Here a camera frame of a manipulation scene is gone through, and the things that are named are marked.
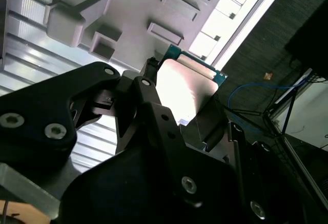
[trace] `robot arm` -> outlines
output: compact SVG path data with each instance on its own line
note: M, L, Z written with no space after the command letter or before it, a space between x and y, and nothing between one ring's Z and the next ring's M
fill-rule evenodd
M257 163L263 153L272 154L270 148L259 142L251 146L232 122L225 125L227 135L220 142L229 152L225 162L186 146L171 110L161 105L149 71L121 77L97 62L1 97L4 188L24 201L37 201L34 205L54 223L176 218L283 223L285 219L275 222L279 215L270 209ZM65 168L76 130L101 115L116 117L119 153L74 179L58 208L59 201L42 184L60 185L63 174L57 172ZM14 190L3 183L13 175L25 182ZM39 199L22 195L31 189ZM52 210L45 210L42 198L50 200Z

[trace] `screw hole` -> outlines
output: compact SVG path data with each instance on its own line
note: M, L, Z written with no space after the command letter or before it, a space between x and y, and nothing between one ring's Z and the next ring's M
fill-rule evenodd
M168 132L168 136L169 136L170 139L175 139L176 138L176 136L171 132Z
M18 122L18 119L14 116L9 116L6 118L6 121L11 124L16 124Z
M163 120L169 120L169 117L167 115L162 115Z
M60 128L54 127L51 129L51 132L53 134L60 134L62 132L62 130Z

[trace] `cable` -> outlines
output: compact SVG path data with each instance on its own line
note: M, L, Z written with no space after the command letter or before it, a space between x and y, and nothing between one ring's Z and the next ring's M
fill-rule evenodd
M9 201L6 200L5 204L4 204L4 209L2 210L2 220L1 220L2 224L6 224L8 203L9 203Z
M237 91L239 91L240 89L244 88L244 87L249 87L249 86L261 86L261 87L268 87L268 88L275 88L275 89L289 89L289 88L294 88L294 87L299 87L302 86L304 83L306 82L306 78L304 80L302 80L299 84L294 85L294 86L288 86L288 87L284 87L284 86L275 86L275 85L271 85L271 84L265 84L265 83L248 83L248 84L244 84L240 87L237 87L229 96L228 98L228 108L231 109L231 99L232 97L236 94ZM232 116L235 118L235 120L237 120L240 124L242 124L244 127L246 127L247 129L254 131L254 132L261 132L261 130L259 129L254 129L246 124L244 124L241 120L239 120L239 118L232 114Z
M272 102L275 100L275 97L276 97L276 95L277 95L277 92L278 92L278 89L276 88L276 91L275 91L275 93L273 94L273 96L272 96L272 98L271 98L269 104L268 104L267 107L264 109L264 112L270 107L270 105L272 104Z

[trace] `white wall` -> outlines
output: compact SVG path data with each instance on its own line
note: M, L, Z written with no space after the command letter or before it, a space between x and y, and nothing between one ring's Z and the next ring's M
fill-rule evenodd
M281 130L286 113L276 118ZM328 144L328 84L311 84L296 99L286 133L319 148Z

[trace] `metal plate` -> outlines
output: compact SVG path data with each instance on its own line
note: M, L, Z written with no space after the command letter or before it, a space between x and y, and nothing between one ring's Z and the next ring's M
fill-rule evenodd
M217 89L215 82L172 59L165 60L157 73L156 90L162 105L185 126Z

